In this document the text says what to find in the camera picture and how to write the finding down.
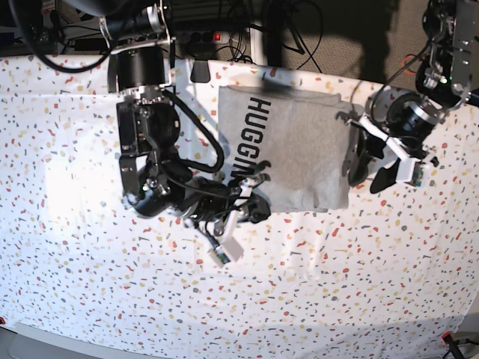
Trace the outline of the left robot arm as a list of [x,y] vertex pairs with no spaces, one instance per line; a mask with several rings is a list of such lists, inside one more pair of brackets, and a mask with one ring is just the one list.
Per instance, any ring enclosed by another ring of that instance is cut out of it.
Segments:
[[347,119],[356,128],[343,166],[351,187],[366,180],[369,164],[383,159],[385,149],[390,149],[396,159],[390,167],[377,171],[370,185],[371,193],[380,193],[398,183],[416,188],[426,185],[439,160],[425,148],[425,140],[472,95],[476,4],[429,1],[422,20],[426,45],[398,70],[402,74],[415,62],[420,63],[415,74],[416,90],[394,99],[383,120],[377,120],[374,114],[382,96],[380,90],[363,114]]

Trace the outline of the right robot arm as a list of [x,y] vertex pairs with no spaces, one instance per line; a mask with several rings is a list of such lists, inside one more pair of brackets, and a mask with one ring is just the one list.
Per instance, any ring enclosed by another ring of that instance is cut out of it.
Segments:
[[[234,238],[237,225],[270,216],[268,202],[254,193],[269,180],[269,163],[247,167],[245,175],[229,185],[216,180],[224,151],[175,92],[169,10],[165,1],[141,1],[100,17],[110,52],[109,91],[123,97],[117,104],[123,196],[141,217],[169,212],[197,230],[210,243],[213,261],[224,266],[244,252]],[[180,157],[176,143],[181,115],[211,144],[213,165]]]

